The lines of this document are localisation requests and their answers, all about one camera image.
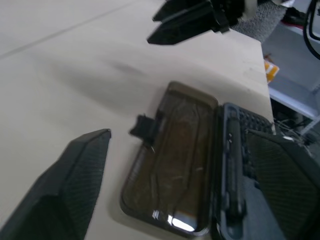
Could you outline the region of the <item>small black clip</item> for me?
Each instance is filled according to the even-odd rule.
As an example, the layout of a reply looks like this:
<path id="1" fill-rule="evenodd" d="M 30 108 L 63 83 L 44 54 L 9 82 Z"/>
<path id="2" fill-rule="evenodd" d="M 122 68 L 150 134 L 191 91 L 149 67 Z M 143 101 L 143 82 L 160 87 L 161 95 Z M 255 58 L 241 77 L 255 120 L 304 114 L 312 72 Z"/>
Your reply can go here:
<path id="1" fill-rule="evenodd" d="M 129 131 L 131 136 L 142 140 L 149 147 L 153 147 L 157 133 L 158 122 L 146 115 L 138 115 L 135 125 Z"/>

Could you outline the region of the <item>smoky transparent screwdriver bit case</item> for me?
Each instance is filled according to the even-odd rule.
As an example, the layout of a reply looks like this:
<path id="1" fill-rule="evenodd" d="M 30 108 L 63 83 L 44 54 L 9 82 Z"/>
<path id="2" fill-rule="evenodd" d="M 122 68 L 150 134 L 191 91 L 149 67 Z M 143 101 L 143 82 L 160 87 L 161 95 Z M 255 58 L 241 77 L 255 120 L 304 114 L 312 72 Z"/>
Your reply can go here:
<path id="1" fill-rule="evenodd" d="M 259 216 L 271 218 L 255 189 L 248 130 L 272 134 L 265 117 L 172 81 L 152 118 L 153 147 L 141 144 L 120 195 L 121 210 L 183 236 L 265 240 Z"/>

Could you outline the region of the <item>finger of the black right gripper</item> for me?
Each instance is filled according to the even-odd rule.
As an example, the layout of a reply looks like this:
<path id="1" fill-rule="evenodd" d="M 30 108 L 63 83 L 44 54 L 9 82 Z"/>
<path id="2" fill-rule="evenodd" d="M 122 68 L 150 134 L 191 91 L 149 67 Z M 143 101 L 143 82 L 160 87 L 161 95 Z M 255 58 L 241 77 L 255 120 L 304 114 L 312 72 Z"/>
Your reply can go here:
<path id="1" fill-rule="evenodd" d="M 166 0 L 157 13 L 153 16 L 154 22 L 162 22 L 163 20 L 175 16 L 176 14 L 189 14 L 192 10 L 207 9 L 210 14 L 206 15 L 208 22 L 213 21 L 213 8 L 211 0 Z"/>
<path id="2" fill-rule="evenodd" d="M 191 13 L 178 13 L 160 22 L 160 25 L 150 34 L 147 42 L 152 45 L 176 45 L 180 42 L 212 31 L 213 21 L 208 22 L 207 9 L 194 9 Z"/>

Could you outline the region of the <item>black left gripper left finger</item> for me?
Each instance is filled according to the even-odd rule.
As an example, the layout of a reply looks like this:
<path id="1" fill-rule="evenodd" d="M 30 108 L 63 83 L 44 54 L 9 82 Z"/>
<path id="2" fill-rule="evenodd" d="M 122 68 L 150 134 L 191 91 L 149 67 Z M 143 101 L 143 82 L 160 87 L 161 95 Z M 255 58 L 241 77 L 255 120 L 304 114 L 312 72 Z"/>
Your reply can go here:
<path id="1" fill-rule="evenodd" d="M 0 240 L 84 240 L 100 194 L 111 130 L 72 140 L 0 229 Z"/>

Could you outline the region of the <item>orange and white box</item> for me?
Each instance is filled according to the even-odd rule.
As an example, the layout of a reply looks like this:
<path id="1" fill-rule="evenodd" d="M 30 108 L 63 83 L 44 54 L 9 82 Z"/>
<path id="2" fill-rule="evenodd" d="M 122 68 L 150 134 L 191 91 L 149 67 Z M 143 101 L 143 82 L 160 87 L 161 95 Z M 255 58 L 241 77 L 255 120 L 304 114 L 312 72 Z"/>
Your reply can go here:
<path id="1" fill-rule="evenodd" d="M 264 59 L 264 68 L 265 68 L 266 79 L 267 79 L 267 83 L 269 84 L 275 79 L 280 68 L 277 65 L 275 65 L 275 63 L 271 59 L 270 53 L 264 55 L 263 59 Z"/>

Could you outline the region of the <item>white metal shelf frame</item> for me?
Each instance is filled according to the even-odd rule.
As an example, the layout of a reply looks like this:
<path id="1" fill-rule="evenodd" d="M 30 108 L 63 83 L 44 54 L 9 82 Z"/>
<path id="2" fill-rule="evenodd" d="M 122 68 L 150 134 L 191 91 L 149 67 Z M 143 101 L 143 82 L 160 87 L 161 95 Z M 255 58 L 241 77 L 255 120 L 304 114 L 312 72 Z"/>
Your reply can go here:
<path id="1" fill-rule="evenodd" d="M 300 131 L 301 135 L 307 134 L 320 123 L 320 99 L 317 100 L 315 93 L 292 81 L 273 81 L 268 88 L 271 99 L 311 120 Z"/>

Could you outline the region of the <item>grey fabric chair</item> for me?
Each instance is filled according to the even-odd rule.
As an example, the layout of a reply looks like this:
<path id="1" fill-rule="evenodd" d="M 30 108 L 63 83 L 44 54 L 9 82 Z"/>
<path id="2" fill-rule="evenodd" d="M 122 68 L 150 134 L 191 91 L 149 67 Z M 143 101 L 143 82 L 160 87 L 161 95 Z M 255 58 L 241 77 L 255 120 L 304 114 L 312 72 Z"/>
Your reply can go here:
<path id="1" fill-rule="evenodd" d="M 286 11 L 285 6 L 275 4 L 272 0 L 263 0 L 257 6 L 253 18 L 239 20 L 231 29 L 263 43 L 275 30 Z"/>

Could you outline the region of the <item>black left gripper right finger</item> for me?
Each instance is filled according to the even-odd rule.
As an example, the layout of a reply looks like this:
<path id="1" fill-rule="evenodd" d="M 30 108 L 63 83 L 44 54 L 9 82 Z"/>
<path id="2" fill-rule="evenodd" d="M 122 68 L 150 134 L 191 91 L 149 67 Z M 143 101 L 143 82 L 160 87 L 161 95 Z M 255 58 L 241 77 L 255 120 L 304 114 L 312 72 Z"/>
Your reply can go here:
<path id="1" fill-rule="evenodd" d="M 249 130 L 260 189 L 286 240 L 320 240 L 320 165 L 292 140 Z"/>

